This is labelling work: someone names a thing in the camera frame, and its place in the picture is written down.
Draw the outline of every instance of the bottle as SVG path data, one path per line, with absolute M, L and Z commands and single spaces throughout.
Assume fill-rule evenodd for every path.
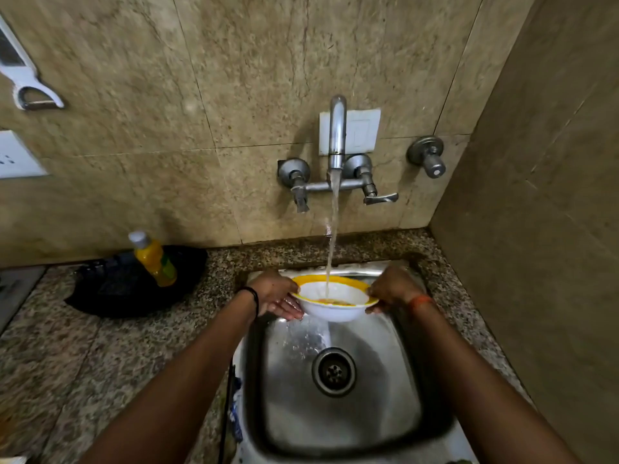
M 166 256 L 161 243 L 149 238 L 143 231 L 129 233 L 135 247 L 135 258 L 149 271 L 159 286 L 170 286 L 176 281 L 176 267 Z

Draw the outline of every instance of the countertop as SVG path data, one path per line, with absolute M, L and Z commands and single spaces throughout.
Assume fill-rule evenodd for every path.
M 324 265 L 327 251 L 323 237 L 209 249 L 207 268 L 192 295 L 169 311 L 129 320 L 99 319 L 67 306 L 63 300 L 73 291 L 75 265 L 50 267 L 0 336 L 0 456 L 76 462 L 109 421 L 208 324 L 244 273 Z M 400 258 L 414 261 L 448 320 L 525 395 L 426 229 L 342 236 L 334 264 Z M 225 384 L 226 378 L 190 463 L 217 462 Z

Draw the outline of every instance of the black bracelet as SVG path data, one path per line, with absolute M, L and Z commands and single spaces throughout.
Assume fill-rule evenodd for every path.
M 258 314 L 260 314 L 260 301 L 258 299 L 258 293 L 256 293 L 256 290 L 253 289 L 250 286 L 243 286 L 243 287 L 239 288 L 237 293 L 239 291 L 243 291 L 243 290 L 249 291 L 252 294 L 252 296 L 254 297 L 254 301 L 256 302 L 256 317 L 258 317 Z

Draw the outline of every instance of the drain strainer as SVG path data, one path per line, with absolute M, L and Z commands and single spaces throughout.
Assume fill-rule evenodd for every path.
M 357 368 L 348 353 L 331 347 L 322 350 L 314 359 L 311 375 L 321 392 L 331 397 L 342 397 L 355 385 Z

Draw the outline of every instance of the forearm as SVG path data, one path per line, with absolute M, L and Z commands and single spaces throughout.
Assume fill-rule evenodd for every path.
M 482 463 L 579 463 L 563 440 L 431 303 L 415 318 L 439 381 Z
M 81 463 L 182 463 L 255 315 L 252 295 L 236 295 L 110 423 Z

